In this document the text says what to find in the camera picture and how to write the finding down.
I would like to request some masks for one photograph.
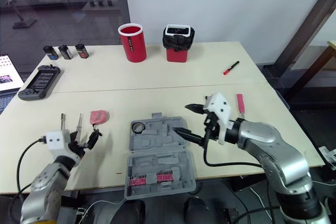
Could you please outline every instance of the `red trash bin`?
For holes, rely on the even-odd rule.
[[[172,33],[170,30],[178,29],[179,33]],[[165,29],[165,36],[174,36],[174,35],[181,35],[184,37],[190,37],[191,34],[191,27],[186,25],[167,25]],[[175,49],[166,49],[167,61],[170,62],[186,62],[188,51],[181,50],[175,51]]]
[[[130,62],[141,62],[146,59],[146,46],[142,26],[128,23],[118,28],[120,39]]]

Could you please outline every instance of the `white table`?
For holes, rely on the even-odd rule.
[[[202,103],[204,96],[221,92],[232,106],[232,119],[238,116],[236,94],[244,94],[246,119],[266,122],[275,126],[283,139],[297,148],[310,166],[321,166],[323,161],[313,145],[291,116],[275,91],[266,82],[210,85],[201,87],[156,88],[114,91],[88,91],[52,93],[40,101],[22,101],[13,98],[0,116],[0,161],[3,164],[0,177],[0,193],[16,191],[15,173],[23,149],[47,131],[60,127],[60,114],[66,113],[66,128],[75,130],[79,113],[83,112],[82,136],[92,131],[89,112],[104,109],[110,119],[99,129],[103,133],[93,150],[88,150],[80,165],[71,172],[67,189],[103,188],[125,183],[126,159],[130,122],[149,119],[152,112],[164,116],[182,116],[188,128],[196,134],[204,134],[204,116],[184,108],[189,103]],[[197,178],[224,177],[260,173],[252,166],[207,167],[203,163],[203,149],[190,144],[195,161]],[[208,148],[210,162],[257,162],[235,145],[220,146],[211,141]],[[32,147],[21,167],[21,185],[32,182],[35,176],[53,158],[46,145]]]
[[[267,82],[239,42],[194,43],[187,63],[168,62],[162,45],[148,45],[143,62],[127,61],[122,46],[86,46],[89,58],[81,59],[75,47],[69,47],[73,59],[50,60],[62,70],[53,92],[152,89],[193,87],[218,84]],[[228,75],[223,72],[240,61]],[[37,69],[28,78],[34,77]]]

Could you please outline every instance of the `red cup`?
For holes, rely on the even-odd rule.
[[[118,28],[120,39],[124,47],[127,59],[130,62],[140,62],[146,59],[145,40],[142,26],[136,23],[128,23]]]
[[[187,56],[188,56],[188,51],[183,50],[183,51],[175,52],[174,49],[167,49],[166,54],[167,54],[167,61],[186,62],[187,61]]]

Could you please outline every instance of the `black cable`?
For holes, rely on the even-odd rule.
[[[272,208],[271,197],[269,196],[269,182],[268,182],[268,180],[267,180],[267,199],[268,199],[268,205],[271,208],[270,212],[271,212],[272,224],[276,224],[275,223],[275,217],[274,217],[274,211],[273,211],[273,208]]]
[[[21,189],[21,190],[20,190],[20,191],[13,197],[13,199],[12,199],[12,200],[10,201],[10,203],[9,203],[9,206],[8,206],[8,216],[9,216],[10,220],[11,220],[13,223],[20,224],[20,221],[17,220],[17,219],[15,219],[14,216],[13,216],[13,214],[12,214],[13,203],[14,203],[15,199],[16,199],[17,197],[19,197],[19,195],[21,195],[22,192],[23,192],[24,190],[26,190],[30,185],[31,185],[31,184],[29,184],[29,185],[25,186],[24,188],[22,188],[22,189]]]
[[[199,187],[197,189],[195,189],[195,191],[189,192],[189,194],[190,195],[196,195],[196,194],[198,194],[202,190],[202,187],[203,187],[203,182],[200,182],[199,183]]]
[[[229,190],[231,191],[231,193],[232,193],[232,194],[233,194],[233,195],[240,201],[240,203],[243,204],[243,206],[244,206],[246,212],[248,212],[247,206],[246,206],[245,203],[242,201],[242,199],[240,199],[240,198],[238,197],[238,195],[236,195],[235,192],[232,191],[232,189],[229,188],[228,186],[227,186],[227,189],[229,189]],[[248,215],[247,223],[248,223],[248,224],[251,224],[251,217],[250,217],[250,215]]]
[[[262,168],[262,166],[259,165],[259,164],[248,163],[248,162],[232,162],[232,163],[210,164],[210,163],[207,161],[206,153],[207,153],[207,148],[208,148],[209,137],[210,137],[210,135],[211,135],[211,131],[212,131],[211,129],[207,129],[206,132],[205,132],[205,135],[204,135],[204,152],[203,152],[203,160],[204,160],[204,163],[205,163],[207,166],[218,167],[218,166],[228,166],[228,165],[250,165],[250,166],[256,166],[256,167],[260,167],[260,168]]]
[[[250,215],[250,214],[254,214],[255,212],[260,212],[260,211],[265,211],[265,210],[270,210],[270,209],[279,209],[280,207],[263,207],[263,208],[258,208],[258,209],[254,209],[251,210],[249,212],[244,213],[243,215],[238,216],[237,219],[235,219],[232,224],[237,224],[241,219],[243,219],[245,216]]]
[[[22,162],[22,159],[24,157],[24,155],[26,154],[26,152],[36,143],[38,142],[43,142],[44,141],[44,138],[40,138],[39,140],[36,140],[34,142],[32,142],[31,144],[29,144],[27,146],[27,148],[22,152],[21,156],[20,156],[20,159],[19,159],[19,162],[17,163],[17,167],[16,167],[16,185],[17,185],[17,191],[20,192],[21,191],[21,186],[20,186],[20,167],[21,167],[21,162]],[[20,200],[21,202],[24,201],[24,198],[23,196],[21,195],[21,193],[19,193],[19,197],[20,197]]]

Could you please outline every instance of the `black trash bag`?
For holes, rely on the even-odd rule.
[[[175,34],[173,36],[166,35],[166,28],[163,30],[163,46],[166,49],[174,49],[175,52],[189,50],[194,40],[195,30],[190,29],[190,36],[185,37],[180,34],[188,34],[188,28],[169,28],[168,32]]]

